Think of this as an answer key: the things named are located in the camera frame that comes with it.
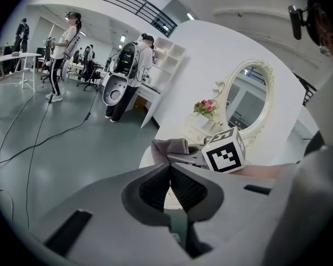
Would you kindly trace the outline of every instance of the floor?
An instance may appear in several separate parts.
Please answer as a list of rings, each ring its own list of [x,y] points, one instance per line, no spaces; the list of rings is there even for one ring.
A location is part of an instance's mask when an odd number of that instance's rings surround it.
[[[22,105],[32,95],[30,88],[21,89],[20,77],[0,80],[0,143]],[[34,144],[39,123],[48,102],[45,95],[51,90],[48,80],[42,84],[36,76],[36,94],[26,105],[11,128],[0,153],[6,160],[22,149]],[[52,103],[44,119],[38,142],[49,136],[79,125],[85,118],[95,90],[76,87],[76,81],[68,80],[59,86],[63,101]],[[55,205],[84,186],[99,179],[119,175],[138,168],[145,149],[157,133],[150,121],[140,128],[145,112],[126,112],[118,123],[104,118],[105,105],[101,94],[97,96],[88,121],[78,129],[47,141],[34,151],[28,187],[28,213],[30,227]],[[26,185],[32,149],[12,161],[0,165],[0,188],[4,188],[14,203],[14,222],[27,228]],[[0,193],[0,206],[10,217],[8,196]]]

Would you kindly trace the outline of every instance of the gray cloth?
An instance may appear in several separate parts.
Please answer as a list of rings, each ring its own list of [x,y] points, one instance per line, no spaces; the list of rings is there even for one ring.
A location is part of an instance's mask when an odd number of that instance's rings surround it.
[[[152,151],[152,157],[155,164],[168,162],[168,153],[189,153],[188,142],[184,138],[168,140],[153,139],[150,149]]]

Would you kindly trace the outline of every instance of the black and white cube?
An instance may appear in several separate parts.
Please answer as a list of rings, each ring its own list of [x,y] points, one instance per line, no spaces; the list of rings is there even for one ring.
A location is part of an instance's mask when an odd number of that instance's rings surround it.
[[[245,167],[245,146],[237,127],[215,134],[201,152],[212,171],[230,173]]]

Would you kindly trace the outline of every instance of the ornate mirror frame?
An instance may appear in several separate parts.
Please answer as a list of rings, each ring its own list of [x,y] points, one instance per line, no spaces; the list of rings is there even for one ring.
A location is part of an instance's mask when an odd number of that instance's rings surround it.
[[[241,135],[244,144],[246,147],[249,147],[255,140],[256,135],[261,132],[265,127],[265,119],[268,116],[269,110],[273,104],[274,100],[274,75],[273,68],[264,60],[250,59],[242,62],[237,66],[237,68],[232,72],[231,76],[227,78],[226,81],[217,81],[217,88],[213,89],[215,95],[212,98],[212,101],[215,102],[218,113],[213,117],[214,121],[217,123],[223,124],[223,130],[229,129],[228,121],[226,119],[226,102],[227,97],[232,87],[232,84],[238,74],[242,69],[248,66],[258,67],[264,72],[265,82],[266,82],[266,98],[263,110],[261,111],[258,118],[254,123],[244,130],[240,130],[239,134]]]

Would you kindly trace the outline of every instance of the shoe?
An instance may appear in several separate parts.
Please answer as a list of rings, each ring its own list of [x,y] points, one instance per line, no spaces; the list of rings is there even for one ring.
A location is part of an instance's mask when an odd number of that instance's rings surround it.
[[[51,97],[51,95],[53,95],[52,92],[50,92],[48,95],[46,95],[46,98],[49,99]]]
[[[55,102],[57,102],[57,101],[62,101],[62,96],[61,95],[54,95],[53,97],[52,97],[52,102],[53,103],[55,103]]]

